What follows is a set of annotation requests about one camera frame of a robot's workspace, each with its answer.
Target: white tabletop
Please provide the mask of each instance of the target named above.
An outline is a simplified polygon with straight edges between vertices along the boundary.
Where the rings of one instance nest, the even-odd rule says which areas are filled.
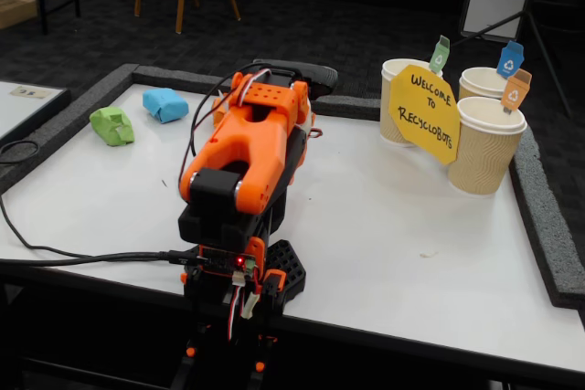
[[[48,95],[45,98],[11,95],[10,92],[18,86],[27,87],[27,84],[0,81],[0,139],[40,111],[63,91],[48,87],[30,86],[35,90],[46,91]]]
[[[162,125],[142,107],[148,89],[112,104],[135,143],[112,148],[88,125],[5,194],[29,242],[90,254],[191,247],[178,233],[176,180],[201,97],[179,92],[191,112]],[[307,270],[286,315],[585,372],[579,315],[550,304],[509,175],[495,197],[474,199],[424,151],[382,145],[375,122],[316,126],[324,136],[309,141],[273,236]],[[211,133],[209,121],[197,148]],[[0,258],[54,256],[26,250],[0,223]],[[182,294],[181,267],[164,262],[63,270]]]

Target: black carpet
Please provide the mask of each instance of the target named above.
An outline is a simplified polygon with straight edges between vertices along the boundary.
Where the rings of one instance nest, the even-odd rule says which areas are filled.
[[[61,0],[48,0],[55,4]],[[66,87],[74,99],[122,63],[223,76],[254,58],[283,58],[325,64],[339,71],[335,94],[379,98],[380,70],[386,59],[424,58],[439,34],[452,42],[458,15],[416,9],[361,5],[333,0],[238,0],[236,21],[228,0],[186,0],[183,34],[175,33],[176,0],[143,0],[141,17],[133,0],[81,0],[82,18],[69,7],[49,17],[49,35],[38,21],[0,31],[0,78]],[[554,23],[554,17],[537,18]],[[524,69],[534,75],[522,110],[534,131],[561,211],[585,263],[585,105],[579,57],[583,34],[545,31],[574,121],[564,114],[530,31]],[[458,89],[461,72],[495,66],[501,44],[475,40],[452,51],[445,78]]]

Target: recycling symbol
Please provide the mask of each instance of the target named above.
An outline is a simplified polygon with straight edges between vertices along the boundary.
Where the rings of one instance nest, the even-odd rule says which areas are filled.
[[[510,94],[508,95],[508,98],[512,101],[512,102],[516,102],[518,100],[518,90],[512,90],[510,92]]]

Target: red wire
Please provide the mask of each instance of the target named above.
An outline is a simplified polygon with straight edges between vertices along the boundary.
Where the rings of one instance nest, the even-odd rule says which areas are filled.
[[[229,319],[228,319],[228,341],[231,340],[231,327],[233,326],[234,310],[236,310],[235,304],[239,296],[240,287],[236,287],[233,295],[231,296],[231,303],[229,304]]]

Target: black cable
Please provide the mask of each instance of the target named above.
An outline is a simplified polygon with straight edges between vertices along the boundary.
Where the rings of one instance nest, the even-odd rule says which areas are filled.
[[[21,145],[21,144],[30,144],[30,145],[33,145],[35,147],[35,151],[32,152],[31,154],[29,154],[27,157],[24,157],[22,159],[9,160],[9,161],[3,160],[3,161],[0,161],[0,164],[18,164],[18,163],[22,163],[25,160],[28,160],[31,157],[34,157],[35,155],[37,155],[38,154],[38,151],[40,150],[40,146],[35,141],[26,141],[26,140],[23,140],[23,141],[16,141],[16,142],[7,143],[2,148],[0,148],[0,155],[2,155],[3,153],[5,153],[10,148],[13,148],[14,146]],[[22,235],[20,235],[20,233],[18,232],[18,230],[16,230],[16,227],[14,226],[14,224],[12,224],[12,221],[10,221],[10,218],[8,217],[8,213],[6,212],[6,208],[4,206],[4,200],[2,199],[2,196],[1,195],[0,195],[0,210],[2,210],[2,216],[4,217],[4,220],[6,221],[6,223],[8,224],[8,226],[10,227],[10,230],[12,230],[12,232],[16,235],[16,237],[20,240],[20,242],[22,242],[22,244],[26,248],[28,248],[30,250],[46,250],[46,251],[52,251],[53,253],[57,253],[57,254],[63,255],[63,256],[69,256],[70,258],[86,258],[88,256],[88,255],[80,255],[80,254],[77,254],[77,253],[69,253],[68,251],[57,250],[56,248],[51,248],[51,247],[31,246],[30,244],[27,243],[27,241],[24,239],[24,237]]]
[[[4,206],[4,201],[3,201],[1,195],[0,195],[0,209],[2,209],[2,216],[4,217],[5,222],[10,227],[10,230],[12,230],[12,232],[16,235],[16,237],[18,238],[18,240],[20,242],[22,242],[23,246],[25,246],[29,250],[46,250],[46,251],[52,251],[53,253],[57,253],[58,255],[69,256],[70,258],[88,258],[89,257],[89,255],[81,255],[81,254],[78,254],[78,253],[69,253],[68,251],[58,250],[58,249],[52,248],[52,247],[31,246],[30,244],[28,244],[27,240],[24,239],[24,237],[22,235],[20,235],[20,232],[18,232],[18,230],[16,229],[16,227],[14,226],[14,224],[12,224],[12,221],[10,221],[10,218],[8,217],[8,213],[6,212],[6,208]]]
[[[35,141],[29,141],[29,140],[21,140],[21,141],[15,141],[15,142],[10,142],[7,143],[5,145],[3,145],[0,148],[0,156],[5,153],[6,151],[8,151],[9,149],[17,146],[17,145],[21,145],[21,144],[29,144],[29,145],[33,145],[35,147],[35,151],[33,151],[32,153],[30,153],[28,156],[23,157],[22,159],[16,159],[16,160],[3,160],[0,161],[0,164],[19,164],[22,163],[28,159],[30,159],[31,157],[34,157],[35,155],[38,154],[39,150],[40,150],[40,145],[35,142]],[[10,221],[10,217],[8,216],[8,213],[6,212],[6,207],[4,205],[4,200],[2,199],[2,196],[0,195],[0,210],[2,211],[2,216],[4,217],[5,222],[8,224],[8,226],[10,227],[10,230],[12,230],[12,232],[16,235],[16,237],[18,238],[18,240],[23,244],[23,246],[25,246],[26,248],[28,248],[29,250],[46,250],[46,251],[50,251],[52,253],[57,253],[58,255],[62,255],[62,256],[68,256],[70,258],[103,258],[103,257],[94,257],[94,256],[90,256],[90,255],[83,255],[80,253],[70,253],[68,251],[64,251],[64,250],[59,250],[57,248],[53,248],[53,247],[47,247],[47,246],[32,246],[30,244],[28,244],[27,240],[20,234],[20,232],[18,232],[18,230],[16,229],[15,225],[12,224],[12,221]],[[136,259],[128,259],[125,258],[124,260],[134,260],[134,261],[140,261],[140,260],[151,260],[149,259],[151,256],[147,257],[147,258],[136,258]],[[0,259],[2,261],[4,261],[4,263],[6,263],[7,261],[10,261],[12,259]],[[50,262],[50,261],[29,261],[29,262]]]
[[[201,100],[201,102],[199,102],[199,105],[197,106],[197,110],[195,110],[195,114],[193,115],[193,120],[191,121],[191,136],[189,138],[189,148],[191,149],[191,153],[193,154],[194,157],[197,155],[197,153],[195,152],[193,130],[195,129],[195,125],[197,123],[197,117],[199,116],[199,113],[201,112],[201,109],[203,108],[203,106],[205,105],[205,103],[207,102],[207,100],[209,99],[209,97],[213,93],[215,93],[224,82],[226,82],[228,79],[230,79],[234,75],[236,75],[236,73],[243,72],[243,71],[248,70],[248,69],[251,69],[251,68],[256,68],[258,66],[266,66],[266,65],[267,65],[267,63],[263,63],[263,62],[262,63],[250,63],[250,64],[247,64],[246,66],[242,66],[241,68],[236,69],[236,70],[230,72],[228,75],[226,75],[225,77],[223,77],[222,79],[220,79],[216,83],[216,85],[213,86],[213,88],[207,93],[207,95],[205,95],[205,97],[203,98],[203,100]]]
[[[25,260],[25,259],[0,259],[0,265],[16,265],[26,267],[66,267],[69,265],[90,264],[93,262],[115,261],[155,261],[167,260],[164,251],[134,251],[128,253],[114,253],[111,255],[87,256],[85,258],[60,259],[60,260]]]
[[[4,154],[6,151],[8,151],[9,149],[11,149],[17,145],[23,145],[23,144],[33,145],[35,147],[35,151],[33,151],[27,157],[23,157],[22,159],[0,160],[0,164],[19,164],[19,163],[22,163],[22,162],[24,162],[24,161],[26,161],[26,160],[30,159],[31,157],[34,157],[35,155],[38,154],[38,151],[40,150],[40,146],[35,141],[16,141],[16,142],[10,142],[10,143],[3,145],[2,148],[0,148],[0,155]]]
[[[206,113],[206,115],[203,117],[203,119],[201,119],[201,121],[197,122],[197,118],[199,116],[199,113],[201,112],[201,109],[203,108],[203,106],[205,105],[205,103],[207,102],[209,97],[219,89],[221,84],[226,82],[228,79],[232,78],[238,72],[243,73],[244,71],[246,71],[248,69],[257,68],[257,67],[268,68],[268,69],[275,70],[275,71],[291,72],[293,74],[293,78],[298,77],[300,80],[304,80],[303,73],[299,69],[274,66],[274,65],[272,65],[270,63],[266,63],[266,62],[247,64],[247,65],[242,66],[241,68],[239,68],[237,70],[234,70],[233,72],[230,72],[228,75],[226,75],[225,77],[220,79],[213,86],[213,88],[207,93],[207,95],[203,98],[203,100],[201,100],[201,102],[199,102],[199,105],[197,106],[197,109],[195,110],[195,114],[193,115],[193,120],[191,121],[191,135],[189,137],[189,144],[186,147],[185,156],[183,157],[183,163],[181,164],[181,171],[179,173],[179,178],[178,178],[179,191],[180,191],[180,186],[181,186],[181,179],[183,178],[183,172],[185,171],[186,158],[189,155],[189,150],[191,150],[193,157],[195,157],[197,155],[197,152],[195,151],[195,130],[200,125],[200,122],[204,121],[207,116],[209,116],[211,113],[213,113],[215,110],[217,110],[226,100],[228,100],[228,98],[231,96],[231,93],[233,93],[233,91],[230,92],[226,97],[224,97],[216,107],[214,107],[208,113]]]

